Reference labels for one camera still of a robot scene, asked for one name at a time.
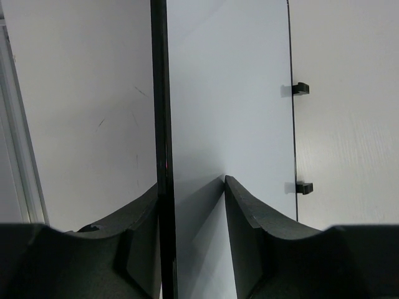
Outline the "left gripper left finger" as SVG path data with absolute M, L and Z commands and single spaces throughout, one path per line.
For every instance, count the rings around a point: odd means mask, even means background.
M 139 198 L 77 232 L 1 225 L 2 298 L 158 298 L 158 194 Z

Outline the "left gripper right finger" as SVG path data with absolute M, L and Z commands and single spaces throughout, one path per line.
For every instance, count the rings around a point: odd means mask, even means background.
M 398 226 L 317 230 L 226 176 L 226 215 L 238 298 L 397 298 Z

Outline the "white whiteboard black frame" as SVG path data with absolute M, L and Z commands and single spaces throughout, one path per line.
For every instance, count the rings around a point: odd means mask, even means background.
M 162 293 L 236 298 L 224 179 L 297 219 L 287 1 L 152 1 Z

